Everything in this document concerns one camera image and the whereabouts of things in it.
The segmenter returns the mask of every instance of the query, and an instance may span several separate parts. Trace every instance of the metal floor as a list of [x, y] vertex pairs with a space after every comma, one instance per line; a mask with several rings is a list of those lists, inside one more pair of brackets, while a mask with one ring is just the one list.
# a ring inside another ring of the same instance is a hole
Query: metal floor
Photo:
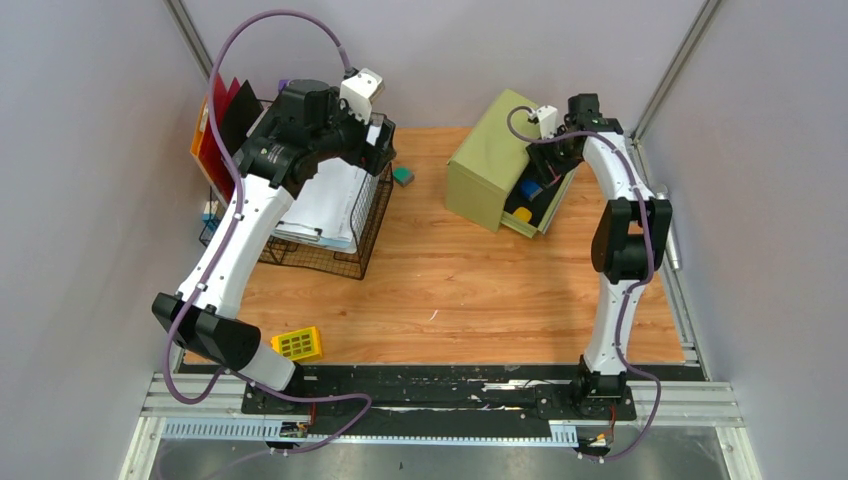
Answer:
[[[628, 445], [635, 427], [616, 429], [616, 446]], [[161, 469], [151, 479], [207, 478], [247, 454], [267, 449], [259, 442], [173, 440], [159, 446]], [[308, 455], [260, 457], [226, 469], [216, 480], [383, 479], [730, 479], [715, 429], [657, 427], [624, 460], [595, 465], [558, 447], [466, 447], [328, 445]]]

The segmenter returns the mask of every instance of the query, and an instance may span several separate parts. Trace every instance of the green block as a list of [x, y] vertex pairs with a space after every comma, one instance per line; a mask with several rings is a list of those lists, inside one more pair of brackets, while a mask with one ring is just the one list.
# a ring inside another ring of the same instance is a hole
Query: green block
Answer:
[[405, 167], [397, 167], [392, 170], [392, 176], [395, 181], [400, 184], [401, 187], [405, 187], [412, 183], [415, 180], [415, 174], [412, 171]]

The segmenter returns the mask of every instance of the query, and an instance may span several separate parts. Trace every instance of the white wall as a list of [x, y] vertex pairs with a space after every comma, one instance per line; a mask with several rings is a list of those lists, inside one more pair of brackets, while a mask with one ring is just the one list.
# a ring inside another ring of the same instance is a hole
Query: white wall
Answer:
[[848, 4], [727, 1], [648, 134], [767, 479], [846, 478]]
[[[317, 15], [354, 66], [383, 76], [378, 109], [399, 126], [473, 125], [513, 88], [565, 110], [597, 92], [603, 112], [635, 126], [702, 0], [184, 0], [214, 58], [244, 19], [272, 8]], [[332, 42], [296, 19], [266, 19], [230, 49], [222, 73], [273, 98], [280, 78], [337, 84]]]
[[201, 251], [203, 92], [161, 2], [4, 5], [0, 477], [117, 476], [164, 341], [150, 304]]

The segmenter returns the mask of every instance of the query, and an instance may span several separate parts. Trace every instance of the yellow block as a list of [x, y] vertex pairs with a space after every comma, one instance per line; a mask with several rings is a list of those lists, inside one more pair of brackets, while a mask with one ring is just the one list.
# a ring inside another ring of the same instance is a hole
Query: yellow block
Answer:
[[324, 357], [321, 337], [315, 327], [295, 330], [271, 338], [271, 348], [291, 361], [307, 362]]
[[516, 208], [512, 215], [524, 223], [530, 223], [530, 219], [533, 218], [533, 213], [524, 207]]

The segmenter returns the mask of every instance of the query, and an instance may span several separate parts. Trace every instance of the yellow grid object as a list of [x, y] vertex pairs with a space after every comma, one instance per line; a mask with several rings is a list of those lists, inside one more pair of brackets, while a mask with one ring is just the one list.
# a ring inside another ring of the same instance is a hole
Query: yellow grid object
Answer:
[[291, 361], [308, 362], [324, 357], [321, 337], [315, 327], [277, 335], [271, 338], [271, 348]]

